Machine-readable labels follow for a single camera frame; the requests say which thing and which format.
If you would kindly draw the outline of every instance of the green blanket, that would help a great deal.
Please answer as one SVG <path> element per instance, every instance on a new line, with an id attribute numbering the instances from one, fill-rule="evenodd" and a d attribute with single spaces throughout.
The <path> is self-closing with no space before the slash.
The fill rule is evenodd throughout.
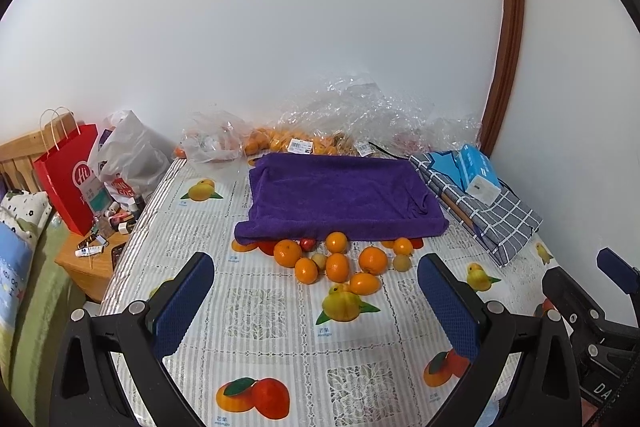
<path id="1" fill-rule="evenodd" d="M 64 223 L 45 228 L 31 265 L 12 347 L 9 391 L 35 426 L 49 424 L 51 380 L 69 313 L 84 304 L 84 293 L 54 263 L 68 237 Z"/>

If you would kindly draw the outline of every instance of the fruit print tablecloth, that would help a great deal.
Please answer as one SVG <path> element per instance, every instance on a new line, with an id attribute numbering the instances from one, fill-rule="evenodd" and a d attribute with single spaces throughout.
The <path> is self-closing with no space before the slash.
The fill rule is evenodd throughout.
<path id="1" fill-rule="evenodd" d="M 204 177 L 214 179 L 219 198 L 182 199 Z M 316 325 L 331 286 L 327 279 L 302 285 L 293 270 L 260 250 L 231 250 L 233 229 L 250 206 L 246 170 L 219 180 L 176 160 L 134 230 L 100 311 L 119 312 L 132 300 L 147 299 L 194 251 L 212 256 L 213 287 L 178 351 L 164 359 L 208 426 L 424 427 L 466 362 L 450 352 L 418 287 L 420 257 L 435 251 L 459 279 L 478 287 L 482 299 L 496 299 L 521 314 L 540 311 L 540 281 L 556 262 L 535 236 L 509 265 L 498 268 L 453 221 L 443 236 L 425 239 L 408 272 L 389 269 L 382 288 L 363 297 L 379 312 Z M 358 254 L 369 245 L 350 244 L 352 274 Z M 114 357 L 139 422 L 153 425 L 124 359 Z M 516 363 L 512 355 L 494 397 L 506 392 Z"/>

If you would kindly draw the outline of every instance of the purple towel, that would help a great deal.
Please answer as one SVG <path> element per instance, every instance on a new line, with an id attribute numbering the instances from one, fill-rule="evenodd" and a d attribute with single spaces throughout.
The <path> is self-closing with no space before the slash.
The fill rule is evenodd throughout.
<path id="1" fill-rule="evenodd" d="M 449 224 L 405 160 L 273 153 L 256 162 L 249 183 L 254 204 L 235 231 L 241 245 L 335 231 L 352 241 L 430 237 Z"/>

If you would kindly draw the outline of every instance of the bedside table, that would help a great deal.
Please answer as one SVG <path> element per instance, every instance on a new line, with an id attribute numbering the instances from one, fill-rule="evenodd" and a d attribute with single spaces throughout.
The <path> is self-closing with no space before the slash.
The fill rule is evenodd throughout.
<path id="1" fill-rule="evenodd" d="M 91 300 L 101 303 L 113 275 L 111 250 L 121 243 L 126 243 L 129 235 L 116 232 L 108 239 L 109 246 L 102 253 L 90 257 L 76 257 L 78 243 L 83 239 L 82 235 L 70 233 L 55 261 Z"/>

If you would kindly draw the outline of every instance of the blue gripper pad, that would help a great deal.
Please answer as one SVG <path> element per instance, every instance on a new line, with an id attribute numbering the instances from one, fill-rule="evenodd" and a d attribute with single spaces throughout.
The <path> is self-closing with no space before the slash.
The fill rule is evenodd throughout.
<path id="1" fill-rule="evenodd" d="M 193 267 L 184 274 L 192 262 Z M 193 317 L 213 284 L 214 273 L 210 256 L 197 252 L 175 277 L 174 281 L 178 282 L 178 287 L 153 321 L 153 352 L 158 360 L 174 354 L 180 346 Z"/>
<path id="2" fill-rule="evenodd" d="M 603 248 L 597 257 L 598 268 L 606 273 L 618 288 L 627 295 L 638 291 L 640 287 L 640 275 L 631 268 L 618 254 L 610 248 Z"/>
<path id="3" fill-rule="evenodd" d="M 436 254 L 427 254 L 420 259 L 418 285 L 422 293 L 456 353 L 473 362 L 480 349 L 479 325 L 452 283 L 458 283 L 458 280 Z"/>

